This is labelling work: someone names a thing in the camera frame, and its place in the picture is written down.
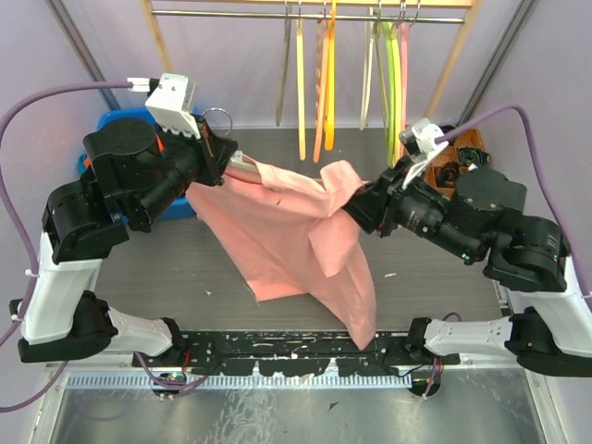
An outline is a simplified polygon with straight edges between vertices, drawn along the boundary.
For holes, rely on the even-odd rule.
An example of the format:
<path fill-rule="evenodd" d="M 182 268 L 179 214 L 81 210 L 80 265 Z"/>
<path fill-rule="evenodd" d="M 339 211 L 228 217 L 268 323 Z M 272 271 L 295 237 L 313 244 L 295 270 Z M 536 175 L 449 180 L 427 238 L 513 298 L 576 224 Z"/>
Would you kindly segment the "white hanger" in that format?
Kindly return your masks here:
<path fill-rule="evenodd" d="M 372 20 L 366 21 L 364 24 L 364 69 L 359 130 L 366 128 L 372 83 L 374 36 L 374 22 Z"/>

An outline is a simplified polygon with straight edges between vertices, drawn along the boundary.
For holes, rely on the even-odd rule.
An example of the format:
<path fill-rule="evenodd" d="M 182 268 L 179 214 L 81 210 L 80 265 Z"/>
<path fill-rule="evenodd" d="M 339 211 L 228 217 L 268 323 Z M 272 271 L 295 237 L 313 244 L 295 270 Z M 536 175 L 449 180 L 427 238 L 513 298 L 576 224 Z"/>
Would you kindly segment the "wooden compartment tray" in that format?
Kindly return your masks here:
<path fill-rule="evenodd" d="M 470 170 L 488 164 L 489 154 L 483 149 L 476 129 L 452 133 L 422 119 L 400 133 L 401 144 L 410 164 L 404 168 L 402 189 L 410 190 L 422 179 L 426 185 L 450 198 L 459 178 Z"/>

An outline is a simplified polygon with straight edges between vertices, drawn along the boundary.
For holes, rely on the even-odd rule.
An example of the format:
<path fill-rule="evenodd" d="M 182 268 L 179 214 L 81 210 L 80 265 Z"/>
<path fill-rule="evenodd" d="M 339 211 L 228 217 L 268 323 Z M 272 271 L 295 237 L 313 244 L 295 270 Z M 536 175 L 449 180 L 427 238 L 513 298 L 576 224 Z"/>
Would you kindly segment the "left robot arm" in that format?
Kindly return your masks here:
<path fill-rule="evenodd" d="M 112 249 L 155 220 L 192 184 L 223 183 L 238 144 L 195 116 L 197 134 L 174 134 L 138 118 L 110 122 L 85 136 L 90 164 L 55 189 L 42 217 L 39 270 L 22 319 L 22 362 L 77 361 L 100 352 L 140 352 L 179 364 L 185 341 L 168 317 L 143 319 L 99 299 L 93 283 Z"/>

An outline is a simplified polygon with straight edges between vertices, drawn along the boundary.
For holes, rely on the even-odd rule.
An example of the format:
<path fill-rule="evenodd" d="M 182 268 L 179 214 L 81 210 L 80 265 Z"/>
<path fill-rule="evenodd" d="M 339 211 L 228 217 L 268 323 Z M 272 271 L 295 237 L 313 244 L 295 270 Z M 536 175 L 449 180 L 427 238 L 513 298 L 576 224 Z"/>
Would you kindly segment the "pink t shirt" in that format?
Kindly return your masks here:
<path fill-rule="evenodd" d="M 342 209 L 362 179 L 345 160 L 323 166 L 317 179 L 253 166 L 230 168 L 221 186 L 192 184 L 192 209 L 257 301 L 310 294 L 365 348 L 376 332 L 375 286 L 360 229 Z"/>

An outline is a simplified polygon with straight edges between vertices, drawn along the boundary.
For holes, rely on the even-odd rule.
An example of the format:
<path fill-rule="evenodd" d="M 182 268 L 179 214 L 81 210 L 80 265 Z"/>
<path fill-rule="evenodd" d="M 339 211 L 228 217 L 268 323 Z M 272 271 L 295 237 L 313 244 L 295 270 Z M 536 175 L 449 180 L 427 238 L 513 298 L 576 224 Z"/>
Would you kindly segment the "grey hanger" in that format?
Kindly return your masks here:
<path fill-rule="evenodd" d="M 281 71 L 279 76 L 279 85 L 277 91 L 277 103 L 275 113 L 275 124 L 277 127 L 281 125 L 283 107 L 285 101 L 285 91 L 288 76 L 288 65 L 290 59 L 290 40 L 291 40 L 291 19 L 289 15 L 291 13 L 291 5 L 285 1 L 285 12 L 286 17 L 284 19 L 284 37 L 282 45 L 282 57 L 281 57 Z"/>

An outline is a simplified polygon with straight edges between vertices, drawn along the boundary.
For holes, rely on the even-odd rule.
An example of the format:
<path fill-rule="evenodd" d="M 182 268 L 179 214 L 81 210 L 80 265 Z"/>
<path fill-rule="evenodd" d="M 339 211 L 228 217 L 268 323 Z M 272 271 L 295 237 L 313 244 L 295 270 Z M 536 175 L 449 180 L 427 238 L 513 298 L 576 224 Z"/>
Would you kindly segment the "pale yellow hanger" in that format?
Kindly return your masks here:
<path fill-rule="evenodd" d="M 306 128 L 305 128 L 305 78 L 302 20 L 297 20 L 296 32 L 296 68 L 297 68 L 297 104 L 298 104 L 298 150 L 299 158 L 306 158 Z"/>

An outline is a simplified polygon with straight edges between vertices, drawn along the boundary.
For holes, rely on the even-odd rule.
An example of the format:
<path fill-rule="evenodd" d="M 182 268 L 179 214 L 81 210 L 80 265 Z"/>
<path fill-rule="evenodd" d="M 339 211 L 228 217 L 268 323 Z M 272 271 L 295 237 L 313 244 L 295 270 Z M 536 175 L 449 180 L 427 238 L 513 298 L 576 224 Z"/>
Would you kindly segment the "rolled dark sock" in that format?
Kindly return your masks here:
<path fill-rule="evenodd" d="M 489 164 L 490 155 L 476 147 L 466 146 L 457 150 L 459 165 L 461 167 L 469 167 L 475 165 L 477 167 L 487 166 Z"/>
<path fill-rule="evenodd" d="M 454 188 L 461 175 L 458 162 L 448 162 L 442 166 L 436 174 L 436 184 L 439 188 Z"/>

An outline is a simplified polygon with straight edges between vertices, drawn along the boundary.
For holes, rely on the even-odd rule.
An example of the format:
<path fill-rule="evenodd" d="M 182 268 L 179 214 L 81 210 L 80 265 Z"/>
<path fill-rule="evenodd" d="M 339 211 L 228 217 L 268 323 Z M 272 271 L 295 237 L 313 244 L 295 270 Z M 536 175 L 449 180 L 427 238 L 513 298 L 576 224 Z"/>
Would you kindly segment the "light orange hanger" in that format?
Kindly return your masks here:
<path fill-rule="evenodd" d="M 316 119 L 315 119 L 315 137 L 314 137 L 314 153 L 313 160 L 318 163 L 320 160 L 324 125 L 325 125 L 325 108 L 327 95 L 327 50 L 328 50 L 328 35 L 327 23 L 322 20 L 318 22 L 317 26 L 317 52 L 316 52 Z"/>

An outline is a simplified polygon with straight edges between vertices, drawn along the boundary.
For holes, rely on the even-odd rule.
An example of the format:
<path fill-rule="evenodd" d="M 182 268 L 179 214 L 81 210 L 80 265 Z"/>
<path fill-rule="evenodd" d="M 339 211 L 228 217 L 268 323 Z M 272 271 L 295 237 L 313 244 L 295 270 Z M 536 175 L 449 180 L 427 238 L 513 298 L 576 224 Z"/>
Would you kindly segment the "orange garment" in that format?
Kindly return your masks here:
<path fill-rule="evenodd" d="M 158 149 L 160 152 L 162 152 L 164 150 L 164 145 L 161 142 L 161 139 L 159 137 L 156 137 L 157 139 L 157 145 L 158 145 Z M 78 171 L 80 174 L 83 174 L 86 170 L 88 170 L 91 167 L 91 160 L 89 159 L 88 155 L 86 154 L 82 154 L 78 160 Z"/>

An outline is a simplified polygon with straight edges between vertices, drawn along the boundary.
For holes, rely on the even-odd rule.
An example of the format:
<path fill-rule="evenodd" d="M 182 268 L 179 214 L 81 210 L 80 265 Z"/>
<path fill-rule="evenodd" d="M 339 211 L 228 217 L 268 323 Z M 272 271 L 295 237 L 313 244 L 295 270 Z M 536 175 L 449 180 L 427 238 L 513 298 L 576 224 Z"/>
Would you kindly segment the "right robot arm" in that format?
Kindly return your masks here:
<path fill-rule="evenodd" d="M 560 227 L 524 213 L 526 188 L 479 167 L 461 175 L 451 196 L 411 175 L 403 158 L 364 184 L 345 212 L 366 233 L 387 237 L 405 228 L 523 297 L 521 313 L 483 322 L 415 318 L 405 350 L 411 361 L 471 353 L 512 357 L 544 376 L 591 374 L 591 311 L 575 279 Z"/>

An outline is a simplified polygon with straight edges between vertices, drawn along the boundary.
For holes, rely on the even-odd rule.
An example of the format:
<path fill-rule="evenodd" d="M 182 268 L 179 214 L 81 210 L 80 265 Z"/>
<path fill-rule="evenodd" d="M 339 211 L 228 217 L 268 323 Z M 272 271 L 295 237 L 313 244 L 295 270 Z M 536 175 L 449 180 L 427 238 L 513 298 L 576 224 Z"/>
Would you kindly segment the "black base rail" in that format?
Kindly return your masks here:
<path fill-rule="evenodd" d="M 390 331 L 378 331 L 363 349 L 345 331 L 194 330 L 181 336 L 181 349 L 143 355 L 147 366 L 186 364 L 194 375 L 285 377 L 321 376 L 335 366 L 346 377 L 401 376 L 406 366 L 430 363 L 409 353 L 404 334 Z"/>

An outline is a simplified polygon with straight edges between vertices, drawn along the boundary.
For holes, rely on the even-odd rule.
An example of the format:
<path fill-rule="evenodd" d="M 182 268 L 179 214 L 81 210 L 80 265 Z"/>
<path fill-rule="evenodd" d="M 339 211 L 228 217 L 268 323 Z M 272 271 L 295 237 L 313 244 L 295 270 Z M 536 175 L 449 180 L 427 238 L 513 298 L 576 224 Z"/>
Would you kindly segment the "yellow green hanger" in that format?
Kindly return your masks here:
<path fill-rule="evenodd" d="M 396 26 L 391 31 L 391 42 L 393 52 L 394 85 L 395 85 L 395 116 L 394 116 L 394 141 L 393 141 L 393 163 L 397 164 L 401 158 L 401 132 L 402 118 L 402 94 L 401 94 L 401 52 L 399 46 L 399 31 Z"/>

